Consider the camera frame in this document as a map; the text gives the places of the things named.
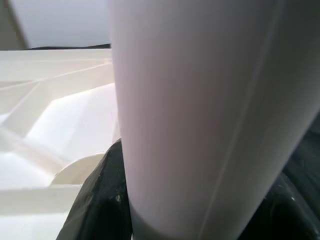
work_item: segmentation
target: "white plastic part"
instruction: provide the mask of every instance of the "white plastic part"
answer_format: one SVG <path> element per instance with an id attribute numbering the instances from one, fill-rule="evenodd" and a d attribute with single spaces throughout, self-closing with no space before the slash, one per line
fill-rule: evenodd
<path id="1" fill-rule="evenodd" d="M 0 51 L 0 239 L 56 239 L 116 134 L 111 50 Z"/>

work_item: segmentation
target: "white plastic molding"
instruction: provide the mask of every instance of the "white plastic molding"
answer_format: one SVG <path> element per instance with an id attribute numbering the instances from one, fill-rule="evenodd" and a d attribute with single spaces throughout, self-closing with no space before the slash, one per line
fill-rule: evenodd
<path id="1" fill-rule="evenodd" d="M 118 136 L 111 50 L 0 52 L 0 239 L 56 239 Z"/>

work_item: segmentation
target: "white wall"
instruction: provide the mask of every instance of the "white wall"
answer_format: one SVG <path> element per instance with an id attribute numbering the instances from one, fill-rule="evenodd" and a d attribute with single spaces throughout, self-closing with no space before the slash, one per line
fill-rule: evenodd
<path id="1" fill-rule="evenodd" d="M 110 43 L 106 0 L 10 0 L 29 48 Z"/>

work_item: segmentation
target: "white cylinder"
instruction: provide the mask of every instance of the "white cylinder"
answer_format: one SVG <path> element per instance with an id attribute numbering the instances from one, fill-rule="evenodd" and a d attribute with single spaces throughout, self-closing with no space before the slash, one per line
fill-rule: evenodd
<path id="1" fill-rule="evenodd" d="M 110 1 L 135 240 L 240 235 L 320 107 L 316 2 Z"/>

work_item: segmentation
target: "white plastic tray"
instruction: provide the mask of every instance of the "white plastic tray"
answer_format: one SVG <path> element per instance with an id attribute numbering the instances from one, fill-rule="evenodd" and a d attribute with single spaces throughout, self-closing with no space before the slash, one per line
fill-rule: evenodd
<path id="1" fill-rule="evenodd" d="M 0 238 L 54 240 L 119 135 L 111 51 L 3 51 L 0 73 Z"/>

